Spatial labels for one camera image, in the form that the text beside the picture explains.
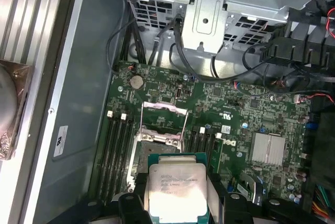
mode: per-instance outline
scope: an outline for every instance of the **green circuit board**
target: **green circuit board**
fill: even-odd
[[[122,62],[120,69],[127,68],[130,64]],[[129,82],[134,75],[141,76],[144,81],[138,90],[133,89]],[[260,86],[240,84],[239,87],[253,95],[265,92]],[[208,150],[208,167],[211,172],[219,173],[223,184],[231,190],[238,190],[239,176],[243,172],[260,179],[264,188],[263,197],[271,194],[288,199],[288,195],[292,192],[299,194],[302,182],[296,179],[295,173],[300,167],[305,128],[298,119],[308,114],[309,101],[295,104],[293,96],[289,95],[246,96],[236,90],[232,83],[205,84],[192,79],[185,81],[183,74],[178,71],[137,64],[135,69],[112,78],[91,180],[92,197],[96,195],[100,197],[111,185],[111,182],[108,182],[108,185],[99,186],[104,183],[104,179],[101,179],[102,174],[108,177],[108,169],[113,165],[110,164],[109,168],[104,167],[106,166],[104,159],[113,158],[104,158],[108,148],[106,146],[108,111],[124,113],[131,117],[131,126],[125,130],[128,133],[127,138],[131,139],[130,144],[123,146],[120,143],[110,147],[115,148],[113,152],[122,153],[122,162],[117,163],[118,158],[115,158],[120,170],[114,172],[121,174],[119,176],[121,185],[113,193],[126,190],[124,180],[128,169],[130,146],[139,129],[143,102],[167,102],[178,108],[187,109],[189,117],[184,133],[185,151],[194,152],[201,149],[201,143],[205,145],[201,141],[197,147],[193,144],[193,141],[199,138],[199,128],[205,128],[203,135],[209,139],[208,145],[210,145],[204,147],[204,150]],[[156,109],[145,109],[144,113],[143,124],[150,129],[177,134],[183,128],[184,116]],[[220,139],[216,138],[217,133],[221,134]],[[255,133],[273,134],[285,138],[281,165],[252,161],[252,139]]]

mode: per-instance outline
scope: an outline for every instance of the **yellow wire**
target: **yellow wire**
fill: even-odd
[[[319,208],[319,206],[315,203],[315,202],[313,202],[313,205],[321,212],[321,213],[323,213],[323,214],[325,214],[325,215],[328,215],[325,211],[323,211],[321,208]]]

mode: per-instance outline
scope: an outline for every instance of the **heatsink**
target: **heatsink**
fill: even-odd
[[[251,161],[271,165],[282,165],[285,138],[274,135],[254,133],[251,144]]]

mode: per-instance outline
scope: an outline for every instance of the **motherboard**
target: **motherboard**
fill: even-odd
[[[208,173],[219,173],[229,192],[256,204],[267,197],[299,204],[309,101],[258,96],[266,92],[261,86],[207,84],[144,64],[121,62],[119,68],[102,120],[91,197],[110,201],[132,192],[137,174],[148,170],[149,154],[206,152]]]

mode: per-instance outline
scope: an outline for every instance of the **red wire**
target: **red wire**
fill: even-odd
[[[324,93],[316,93],[316,94],[313,94],[311,96],[307,96],[307,98],[312,98],[312,97],[315,97],[315,96],[326,96],[334,104],[334,99],[332,99],[332,97],[329,96],[328,94],[324,94]]]
[[[317,214],[317,215],[320,215],[326,219],[329,219],[329,216],[328,215],[325,215],[324,213],[320,212],[316,207],[312,206],[312,209],[313,211]]]
[[[328,31],[329,35],[331,35],[333,38],[335,38],[334,33],[331,32],[331,31],[330,31],[330,28],[329,28],[329,26],[330,26],[330,17],[329,17],[329,16],[330,16],[330,14],[331,14],[333,11],[335,11],[335,8],[330,9],[330,10],[328,11],[328,13],[327,13],[326,30]]]

